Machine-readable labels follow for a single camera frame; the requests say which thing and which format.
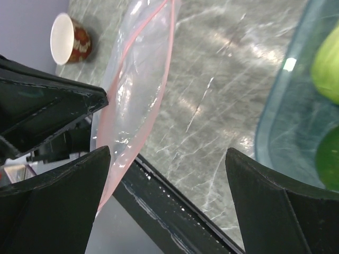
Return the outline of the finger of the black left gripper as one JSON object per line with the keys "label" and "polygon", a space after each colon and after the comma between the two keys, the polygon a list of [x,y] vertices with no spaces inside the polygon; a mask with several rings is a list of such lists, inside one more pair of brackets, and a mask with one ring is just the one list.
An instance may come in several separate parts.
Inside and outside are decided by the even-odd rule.
{"label": "finger of the black left gripper", "polygon": [[1,56],[1,159],[36,150],[107,105],[100,87]]}

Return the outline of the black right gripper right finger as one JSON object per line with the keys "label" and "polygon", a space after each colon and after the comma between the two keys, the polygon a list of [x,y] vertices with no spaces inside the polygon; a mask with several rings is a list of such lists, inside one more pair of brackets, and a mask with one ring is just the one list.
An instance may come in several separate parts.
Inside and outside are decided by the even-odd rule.
{"label": "black right gripper right finger", "polygon": [[338,193],[235,148],[227,150],[225,165],[246,253],[338,253]]}

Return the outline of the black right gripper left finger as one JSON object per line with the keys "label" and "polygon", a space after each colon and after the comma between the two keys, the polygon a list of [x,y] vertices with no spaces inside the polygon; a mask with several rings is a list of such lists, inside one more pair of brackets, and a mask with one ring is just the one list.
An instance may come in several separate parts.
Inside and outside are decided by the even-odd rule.
{"label": "black right gripper left finger", "polygon": [[1,253],[84,253],[110,160],[103,146],[1,187]]}

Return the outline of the dark green avocado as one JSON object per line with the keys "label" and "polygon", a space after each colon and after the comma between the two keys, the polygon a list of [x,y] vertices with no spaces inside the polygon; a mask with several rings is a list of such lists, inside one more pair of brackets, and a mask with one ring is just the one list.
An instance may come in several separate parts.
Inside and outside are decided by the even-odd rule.
{"label": "dark green avocado", "polygon": [[326,189],[338,192],[338,126],[329,131],[320,142],[315,165]]}

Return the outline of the clear zip top bag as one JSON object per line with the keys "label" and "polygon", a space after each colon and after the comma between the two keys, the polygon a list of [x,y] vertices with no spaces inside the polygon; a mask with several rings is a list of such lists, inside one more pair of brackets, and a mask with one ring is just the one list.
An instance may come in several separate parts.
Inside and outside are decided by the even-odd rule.
{"label": "clear zip top bag", "polygon": [[111,162],[99,207],[141,151],[165,92],[180,1],[132,1],[118,29],[101,87],[108,105],[94,113],[90,149]]}

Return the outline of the large green cabbage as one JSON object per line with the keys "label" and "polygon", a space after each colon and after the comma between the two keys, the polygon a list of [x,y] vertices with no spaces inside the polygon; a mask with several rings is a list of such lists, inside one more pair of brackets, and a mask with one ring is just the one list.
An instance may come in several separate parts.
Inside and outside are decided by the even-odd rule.
{"label": "large green cabbage", "polygon": [[338,105],[338,24],[317,50],[310,73],[317,91]]}

